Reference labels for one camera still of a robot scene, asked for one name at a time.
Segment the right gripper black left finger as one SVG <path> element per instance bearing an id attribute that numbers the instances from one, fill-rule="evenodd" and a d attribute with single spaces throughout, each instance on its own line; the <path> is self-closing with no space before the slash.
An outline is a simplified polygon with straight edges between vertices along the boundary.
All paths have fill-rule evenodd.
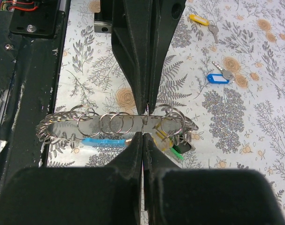
<path id="1" fill-rule="evenodd" d="M 142 134 L 103 167 L 26 168 L 0 195 L 0 225 L 140 224 Z"/>

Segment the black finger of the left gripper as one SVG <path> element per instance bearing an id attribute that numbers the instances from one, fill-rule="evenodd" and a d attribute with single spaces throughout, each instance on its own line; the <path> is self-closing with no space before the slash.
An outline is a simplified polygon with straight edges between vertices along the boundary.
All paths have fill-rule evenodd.
<path id="1" fill-rule="evenodd" d="M 151 0 L 113 1 L 112 50 L 131 87 L 139 115 L 146 111 L 151 12 Z"/>
<path id="2" fill-rule="evenodd" d="M 184 0 L 154 0 L 152 4 L 151 58 L 148 79 L 148 106 L 150 113 L 153 113 L 155 109 L 165 57 L 184 8 Z"/>

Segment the grey keyring with blue handle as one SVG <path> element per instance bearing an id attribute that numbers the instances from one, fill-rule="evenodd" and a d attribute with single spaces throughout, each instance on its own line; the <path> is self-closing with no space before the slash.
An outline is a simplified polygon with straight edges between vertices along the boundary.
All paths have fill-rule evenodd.
<path id="1" fill-rule="evenodd" d="M 47 115 L 36 126 L 36 135 L 44 144 L 60 148 L 76 142 L 93 147 L 115 147 L 125 146 L 137 132 L 152 135 L 156 125 L 161 126 L 171 141 L 183 138 L 190 142 L 192 132 L 199 129 L 192 119 L 168 104 L 157 105 L 153 113 L 145 111 L 142 115 L 99 114 L 91 106 L 77 105 L 69 111 Z"/>

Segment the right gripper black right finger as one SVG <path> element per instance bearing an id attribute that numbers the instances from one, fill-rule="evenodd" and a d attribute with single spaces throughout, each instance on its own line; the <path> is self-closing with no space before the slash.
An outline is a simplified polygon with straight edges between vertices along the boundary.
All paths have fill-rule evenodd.
<path id="1" fill-rule="evenodd" d="M 151 225 L 283 225 L 263 175 L 250 169 L 182 169 L 143 135 L 145 208 Z"/>

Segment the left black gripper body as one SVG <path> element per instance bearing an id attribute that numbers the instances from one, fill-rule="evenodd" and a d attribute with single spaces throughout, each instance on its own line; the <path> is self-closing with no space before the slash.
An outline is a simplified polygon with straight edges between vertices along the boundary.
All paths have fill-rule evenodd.
<path id="1" fill-rule="evenodd" d="M 100 12 L 94 13 L 94 31 L 96 33 L 112 32 L 113 0 L 100 0 Z"/>

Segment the green key tag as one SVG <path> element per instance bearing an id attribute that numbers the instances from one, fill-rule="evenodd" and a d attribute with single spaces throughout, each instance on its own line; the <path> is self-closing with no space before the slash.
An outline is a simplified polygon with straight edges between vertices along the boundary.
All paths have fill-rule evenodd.
<path id="1" fill-rule="evenodd" d="M 178 145 L 175 145 L 173 141 L 171 141 L 171 147 L 170 147 L 170 152 L 172 157 L 178 161 L 178 162 L 182 162 L 184 161 L 184 157 L 182 156 L 181 150 L 179 148 Z"/>

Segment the black key tag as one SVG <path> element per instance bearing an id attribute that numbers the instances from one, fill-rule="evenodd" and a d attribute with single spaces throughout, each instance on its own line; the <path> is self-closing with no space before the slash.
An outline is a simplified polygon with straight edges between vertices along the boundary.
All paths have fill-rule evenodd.
<path id="1" fill-rule="evenodd" d="M 179 154 L 184 154 L 188 151 L 195 151 L 195 147 L 191 143 L 184 140 L 183 138 L 174 140 L 173 148 Z"/>

